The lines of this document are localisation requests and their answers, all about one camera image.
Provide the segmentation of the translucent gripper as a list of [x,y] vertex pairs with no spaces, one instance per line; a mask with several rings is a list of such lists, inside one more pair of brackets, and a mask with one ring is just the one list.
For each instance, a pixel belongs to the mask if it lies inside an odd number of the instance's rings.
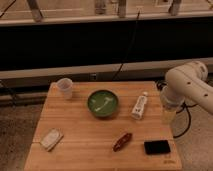
[[170,124],[174,119],[177,111],[177,105],[169,102],[163,102],[162,123]]

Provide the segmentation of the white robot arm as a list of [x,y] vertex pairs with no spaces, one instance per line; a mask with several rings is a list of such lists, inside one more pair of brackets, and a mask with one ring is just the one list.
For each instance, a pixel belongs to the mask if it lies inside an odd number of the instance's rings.
[[165,74],[166,85],[160,92],[163,124],[171,123],[186,98],[213,115],[213,87],[206,83],[207,76],[208,69],[200,61],[174,67]]

